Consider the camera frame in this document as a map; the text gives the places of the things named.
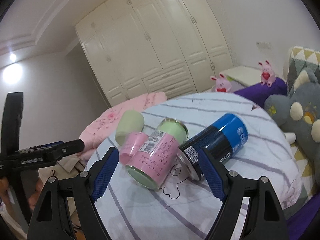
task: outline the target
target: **pink label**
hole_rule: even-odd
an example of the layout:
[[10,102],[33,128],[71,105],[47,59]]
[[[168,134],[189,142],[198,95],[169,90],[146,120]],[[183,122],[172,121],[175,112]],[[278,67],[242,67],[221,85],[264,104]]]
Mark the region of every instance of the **pink label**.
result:
[[165,133],[150,153],[138,151],[128,165],[143,171],[160,187],[176,160],[178,146],[177,140]]
[[133,155],[140,149],[148,135],[142,132],[132,132],[125,138],[125,143],[121,147],[119,161],[126,165]]

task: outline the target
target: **red heart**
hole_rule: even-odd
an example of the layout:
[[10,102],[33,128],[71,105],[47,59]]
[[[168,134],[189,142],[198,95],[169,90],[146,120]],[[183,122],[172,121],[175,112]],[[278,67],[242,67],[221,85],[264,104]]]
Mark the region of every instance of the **red heart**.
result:
[[217,88],[217,92],[227,92],[225,88]]
[[270,77],[270,74],[268,72],[262,72],[262,76],[265,80],[268,80]]

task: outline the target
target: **blue gripper pad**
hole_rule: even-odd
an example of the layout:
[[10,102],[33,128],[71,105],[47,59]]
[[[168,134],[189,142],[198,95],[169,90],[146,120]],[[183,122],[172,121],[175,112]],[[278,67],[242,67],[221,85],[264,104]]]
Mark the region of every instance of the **blue gripper pad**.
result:
[[200,168],[204,174],[205,179],[207,180],[209,187],[212,191],[212,194],[219,198],[220,201],[224,202],[227,198],[225,193],[225,186],[223,180],[215,167],[213,166],[212,162],[207,157],[206,153],[203,149],[198,151],[198,163]]
[[116,148],[112,149],[109,157],[107,155],[109,155],[108,152],[103,157],[103,159],[99,161],[103,162],[105,157],[108,158],[93,182],[93,192],[91,194],[91,197],[94,202],[96,202],[98,198],[104,195],[113,172],[115,171],[119,162],[119,151]]

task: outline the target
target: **barcode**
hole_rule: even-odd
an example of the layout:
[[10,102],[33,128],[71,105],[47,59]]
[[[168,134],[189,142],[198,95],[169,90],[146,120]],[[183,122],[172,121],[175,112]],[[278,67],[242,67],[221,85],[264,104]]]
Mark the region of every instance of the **barcode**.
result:
[[198,152],[194,149],[193,146],[188,147],[184,150],[184,152],[188,155],[189,159],[193,164],[198,161]]
[[146,151],[146,152],[151,152],[153,147],[154,147],[155,143],[148,143],[147,146],[145,146],[145,148],[143,149],[143,151]]

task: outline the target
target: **white wardrobe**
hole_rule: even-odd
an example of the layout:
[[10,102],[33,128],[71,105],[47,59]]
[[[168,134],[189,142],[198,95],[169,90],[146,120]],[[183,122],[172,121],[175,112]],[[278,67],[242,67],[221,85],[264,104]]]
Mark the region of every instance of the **white wardrobe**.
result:
[[147,92],[202,92],[233,67],[206,0],[107,0],[76,31],[112,106]]

